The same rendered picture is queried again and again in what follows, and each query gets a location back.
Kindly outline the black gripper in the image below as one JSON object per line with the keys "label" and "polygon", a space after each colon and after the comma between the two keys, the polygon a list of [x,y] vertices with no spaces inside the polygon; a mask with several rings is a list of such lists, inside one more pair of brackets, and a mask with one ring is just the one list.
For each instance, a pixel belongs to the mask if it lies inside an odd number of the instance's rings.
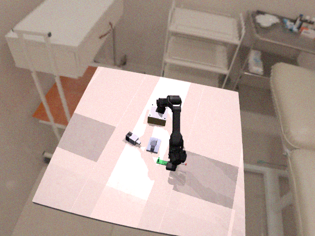
{"label": "black gripper", "polygon": [[170,153],[168,155],[169,155],[168,158],[170,159],[170,161],[168,161],[167,164],[166,164],[166,170],[168,170],[168,171],[176,171],[177,166],[172,165]]}

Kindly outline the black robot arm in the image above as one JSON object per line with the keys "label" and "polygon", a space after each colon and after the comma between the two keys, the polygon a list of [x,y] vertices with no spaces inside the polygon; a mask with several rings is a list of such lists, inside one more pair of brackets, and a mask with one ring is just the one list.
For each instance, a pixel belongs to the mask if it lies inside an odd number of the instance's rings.
{"label": "black robot arm", "polygon": [[[184,149],[184,140],[181,134],[181,105],[182,100],[179,95],[168,95],[166,98],[159,98],[156,101],[156,112],[164,114],[166,108],[169,107],[172,111],[172,134],[169,139],[169,153],[171,156],[172,165],[184,163],[187,157]],[[180,105],[180,106],[173,106]],[[179,148],[181,147],[181,148]]]}

